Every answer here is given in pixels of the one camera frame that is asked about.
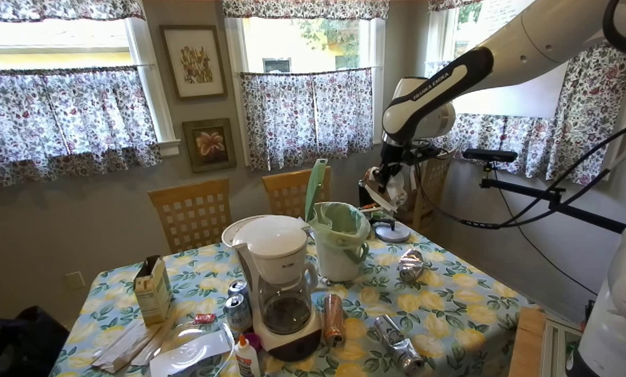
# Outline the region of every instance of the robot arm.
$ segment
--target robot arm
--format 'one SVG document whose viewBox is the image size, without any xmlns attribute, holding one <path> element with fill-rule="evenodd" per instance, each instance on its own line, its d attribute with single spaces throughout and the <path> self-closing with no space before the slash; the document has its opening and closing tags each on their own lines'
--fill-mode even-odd
<svg viewBox="0 0 626 377">
<path fill-rule="evenodd" d="M 394 209 L 395 206 L 381 193 L 400 165 L 408 164 L 415 134 L 434 137 L 453 127 L 453 98 L 531 79 L 574 57 L 601 30 L 626 53 L 626 0 L 536 0 L 434 78 L 402 79 L 383 114 L 381 164 L 366 178 L 376 184 L 363 187 L 374 201 Z M 593 374 L 626 374 L 626 235 L 586 324 L 579 356 Z"/>
<path fill-rule="evenodd" d="M 423 136 L 439 136 L 447 126 L 432 126 L 426 114 L 453 98 L 528 81 L 566 62 L 589 40 L 606 30 L 610 41 L 626 53 L 626 1 L 619 0 L 536 0 L 511 23 L 473 49 L 461 55 L 429 79 L 395 88 L 395 97 L 383 113 L 383 129 L 390 144 L 406 146 L 417 127 Z"/>
</svg>

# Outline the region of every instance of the chair back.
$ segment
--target chair back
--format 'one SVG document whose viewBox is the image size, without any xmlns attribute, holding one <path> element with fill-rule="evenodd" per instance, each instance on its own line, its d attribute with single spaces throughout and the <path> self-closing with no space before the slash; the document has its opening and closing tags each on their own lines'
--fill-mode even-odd
<svg viewBox="0 0 626 377">
<path fill-rule="evenodd" d="M 426 158 L 421 165 L 421 181 L 417 188 L 412 228 L 429 239 L 439 237 L 435 207 L 442 198 L 450 157 Z"/>
<path fill-rule="evenodd" d="M 228 179 L 210 179 L 148 193 L 170 251 L 218 243 L 231 224 Z"/>
<path fill-rule="evenodd" d="M 306 193 L 311 169 L 295 169 L 262 176 L 265 188 L 271 212 L 280 216 L 304 217 L 306 216 Z M 323 187 L 316 190 L 316 201 L 327 201 L 331 197 L 329 176 L 324 176 Z"/>
</svg>

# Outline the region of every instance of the black cable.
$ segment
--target black cable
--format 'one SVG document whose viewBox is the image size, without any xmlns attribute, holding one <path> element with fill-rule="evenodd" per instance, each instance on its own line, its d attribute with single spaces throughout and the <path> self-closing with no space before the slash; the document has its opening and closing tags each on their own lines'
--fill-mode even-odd
<svg viewBox="0 0 626 377">
<path fill-rule="evenodd" d="M 498 188 L 501 193 L 501 198 L 506 207 L 506 214 L 513 216 L 513 209 L 508 207 L 508 201 L 505 197 L 505 193 Z M 581 286 L 584 290 L 593 292 L 593 295 L 599 295 L 596 290 L 593 290 L 591 286 L 586 286 L 584 283 L 579 283 L 578 279 L 574 279 L 571 275 L 567 275 L 563 268 L 558 268 L 526 233 L 522 225 L 518 225 L 519 235 L 524 237 L 524 240 L 548 264 L 552 266 L 558 275 L 563 275 L 566 279 L 570 279 L 571 283 L 576 283 L 578 286 Z"/>
<path fill-rule="evenodd" d="M 545 188 L 545 193 L 550 193 L 550 190 L 554 190 L 556 188 L 556 184 L 562 184 L 584 158 L 589 158 L 593 153 L 596 153 L 599 148 L 603 148 L 606 144 L 610 144 L 610 142 L 614 142 L 615 137 L 619 137 L 622 134 L 626 134 L 626 127 L 622 127 L 622 129 L 617 129 L 617 132 L 614 132 L 611 136 L 608 136 L 603 142 L 599 142 L 599 144 L 594 144 L 593 148 L 589 148 L 584 155 L 579 155 L 567 169 L 563 169 L 563 173 L 558 173 L 556 176 L 556 179 L 552 179 L 546 188 Z M 596 181 L 601 181 L 601 178 L 594 178 L 594 179 L 591 179 L 586 187 L 581 187 L 581 190 L 579 193 L 586 193 L 589 188 L 593 188 Z M 566 206 L 570 206 L 571 201 L 576 201 L 578 197 L 581 197 L 581 194 L 574 194 L 571 198 L 566 198 L 563 202 Z M 539 216 L 533 216 L 533 217 L 528 217 L 528 219 L 522 219 L 522 222 L 515 222 L 515 219 L 519 219 L 528 209 L 531 209 L 536 202 L 540 202 L 543 198 L 533 198 L 530 206 L 526 206 L 518 216 L 511 216 L 508 219 L 505 219 L 505 222 L 501 222 L 501 225 L 498 228 L 511 228 L 511 225 L 524 225 L 524 224 L 530 224 L 530 222 L 536 222 L 536 219 L 543 219 L 543 217 L 546 217 L 546 216 L 550 216 L 550 214 L 554 214 L 554 212 L 543 212 L 543 214 L 539 214 Z"/>
<path fill-rule="evenodd" d="M 608 136 L 603 142 L 594 144 L 593 148 L 589 148 L 584 155 L 579 155 L 563 173 L 556 176 L 554 181 L 550 181 L 545 193 L 550 193 L 556 188 L 558 181 L 563 181 L 584 158 L 589 158 L 593 153 L 596 153 L 599 148 L 603 148 L 606 144 L 614 142 L 615 137 L 619 137 L 622 134 L 626 134 L 626 127 L 614 132 L 611 136 Z M 591 190 L 596 181 L 601 181 L 601 178 L 606 178 L 610 173 L 610 169 L 603 169 L 599 176 L 594 176 L 589 184 L 584 184 L 576 194 L 571 194 L 570 198 L 562 201 L 563 206 L 570 206 L 571 201 L 579 198 L 586 190 Z M 518 216 L 511 216 L 508 219 L 505 222 L 477 222 L 477 219 L 468 219 L 468 217 L 459 217 L 445 209 L 442 209 L 438 202 L 434 202 L 423 187 L 418 187 L 418 193 L 421 197 L 435 209 L 439 212 L 442 216 L 459 222 L 459 224 L 465 224 L 465 225 L 472 225 L 472 228 L 483 228 L 483 230 L 498 230 L 498 228 L 513 228 L 513 225 L 524 225 L 524 224 L 531 224 L 536 219 L 543 219 L 550 214 L 554 214 L 552 209 L 548 212 L 543 212 L 533 217 L 528 217 L 528 219 L 522 219 L 518 222 L 526 212 L 530 212 L 536 202 L 540 202 L 543 198 L 533 198 L 531 202 L 528 202 Z"/>
</svg>

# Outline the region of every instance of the cafe curtain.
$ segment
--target cafe curtain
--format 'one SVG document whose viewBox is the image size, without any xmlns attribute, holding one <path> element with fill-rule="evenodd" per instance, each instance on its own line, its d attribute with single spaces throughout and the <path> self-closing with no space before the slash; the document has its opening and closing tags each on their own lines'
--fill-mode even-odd
<svg viewBox="0 0 626 377">
<path fill-rule="evenodd" d="M 372 69 L 242 73 L 249 165 L 283 169 L 372 144 Z"/>
<path fill-rule="evenodd" d="M 139 0 L 0 0 L 0 20 L 144 16 Z"/>
<path fill-rule="evenodd" d="M 223 0 L 226 16 L 388 19 L 390 0 Z"/>
<path fill-rule="evenodd" d="M 619 122 L 626 93 L 626 55 L 608 41 L 586 48 L 567 62 L 552 119 L 461 113 L 453 132 L 438 142 L 453 151 L 505 148 L 519 157 L 501 169 L 554 179 L 579 155 L 606 141 Z M 596 151 L 570 176 L 586 184 L 601 169 L 608 148 Z"/>
<path fill-rule="evenodd" d="M 385 19 L 390 0 L 223 0 L 226 16 Z M 240 73 L 247 165 L 299 167 L 372 144 L 372 69 Z"/>
<path fill-rule="evenodd" d="M 0 70 L 0 187 L 154 165 L 137 66 Z"/>
</svg>

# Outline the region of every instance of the white plate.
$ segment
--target white plate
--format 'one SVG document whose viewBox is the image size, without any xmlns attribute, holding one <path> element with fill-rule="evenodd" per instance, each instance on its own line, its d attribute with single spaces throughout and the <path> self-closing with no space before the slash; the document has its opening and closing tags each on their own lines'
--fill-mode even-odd
<svg viewBox="0 0 626 377">
<path fill-rule="evenodd" d="M 240 217 L 240 219 L 233 222 L 231 225 L 226 225 L 223 233 L 222 233 L 222 243 L 223 243 L 226 246 L 231 246 L 235 235 L 237 235 L 247 222 L 252 222 L 252 219 L 256 219 L 256 217 L 262 217 L 262 216 L 247 216 L 247 217 Z"/>
</svg>

